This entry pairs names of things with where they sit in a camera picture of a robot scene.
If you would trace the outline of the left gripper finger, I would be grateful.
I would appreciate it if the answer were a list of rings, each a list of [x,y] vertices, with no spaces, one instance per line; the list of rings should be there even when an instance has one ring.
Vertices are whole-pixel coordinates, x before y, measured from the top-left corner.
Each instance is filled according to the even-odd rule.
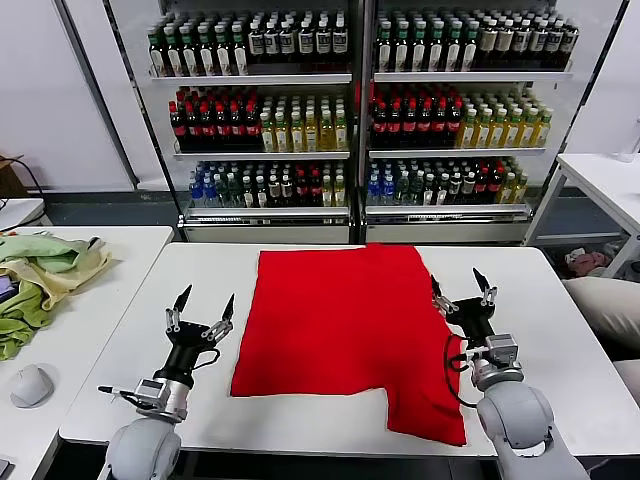
[[[221,319],[202,333],[204,339],[210,342],[220,342],[233,330],[232,317],[234,314],[234,300],[235,295],[232,294],[226,304]]]
[[[187,288],[178,295],[172,308],[165,309],[166,333],[177,333],[180,331],[181,314],[186,306],[191,293],[192,286]]]

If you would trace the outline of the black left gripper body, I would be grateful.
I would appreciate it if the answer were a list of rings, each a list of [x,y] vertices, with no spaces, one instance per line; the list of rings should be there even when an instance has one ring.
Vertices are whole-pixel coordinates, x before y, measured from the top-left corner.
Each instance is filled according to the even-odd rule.
[[[172,347],[162,368],[153,374],[154,380],[171,380],[185,386],[193,386],[192,372],[197,369],[199,356],[205,352],[214,352],[216,356],[210,364],[220,356],[214,340],[208,340],[202,334],[208,329],[205,325],[180,322],[179,331],[167,333]]]

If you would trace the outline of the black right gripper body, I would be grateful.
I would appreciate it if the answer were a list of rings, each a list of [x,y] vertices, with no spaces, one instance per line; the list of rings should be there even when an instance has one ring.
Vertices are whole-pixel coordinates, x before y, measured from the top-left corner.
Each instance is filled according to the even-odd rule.
[[[486,338],[494,334],[490,319],[495,313],[495,303],[473,297],[455,301],[453,305],[456,310],[445,315],[446,322],[462,329],[469,346],[484,346]]]

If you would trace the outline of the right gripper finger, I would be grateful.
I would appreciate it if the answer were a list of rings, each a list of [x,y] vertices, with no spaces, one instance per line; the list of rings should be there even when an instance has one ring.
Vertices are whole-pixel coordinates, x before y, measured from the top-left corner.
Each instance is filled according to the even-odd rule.
[[[432,303],[444,315],[458,311],[458,306],[442,294],[440,283],[434,275],[431,275]]]
[[[473,268],[473,274],[481,290],[481,306],[494,306],[498,288],[490,284],[489,280],[478,269]]]

